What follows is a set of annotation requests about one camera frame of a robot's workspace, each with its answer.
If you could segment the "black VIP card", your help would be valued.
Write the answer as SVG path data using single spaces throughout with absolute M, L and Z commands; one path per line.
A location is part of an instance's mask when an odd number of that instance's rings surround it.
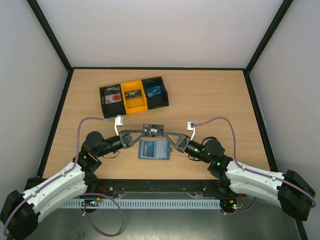
M 163 124 L 143 124 L 143 130 L 146 138 L 163 138 L 164 125 Z

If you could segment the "teal card holder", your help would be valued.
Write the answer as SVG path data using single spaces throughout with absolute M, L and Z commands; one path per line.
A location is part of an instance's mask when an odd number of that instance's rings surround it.
M 154 142 L 154 156 L 143 157 L 143 143 L 144 141 Z M 140 140 L 138 147 L 138 159 L 141 160 L 170 160 L 172 147 L 167 140 Z

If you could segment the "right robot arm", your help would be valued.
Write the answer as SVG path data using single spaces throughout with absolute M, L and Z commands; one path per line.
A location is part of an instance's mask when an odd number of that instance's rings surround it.
M 219 179 L 218 191 L 249 195 L 281 208 L 288 216 L 306 221 L 315 207 L 315 191 L 295 171 L 267 171 L 236 161 L 213 136 L 198 143 L 183 133 L 165 132 L 164 137 L 178 152 L 207 163 L 207 170 Z

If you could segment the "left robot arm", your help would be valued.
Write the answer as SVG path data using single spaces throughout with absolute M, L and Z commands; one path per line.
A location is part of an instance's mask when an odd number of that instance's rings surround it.
M 76 197 L 95 197 L 96 202 L 108 199 L 105 191 L 98 189 L 99 179 L 94 174 L 102 164 L 99 158 L 132 147 L 145 135 L 145 131 L 140 130 L 140 135 L 133 139 L 132 133 L 124 130 L 104 138 L 100 132 L 92 131 L 83 144 L 78 145 L 75 158 L 62 170 L 22 193 L 12 191 L 0 213 L 3 235 L 24 240 L 50 213 Z

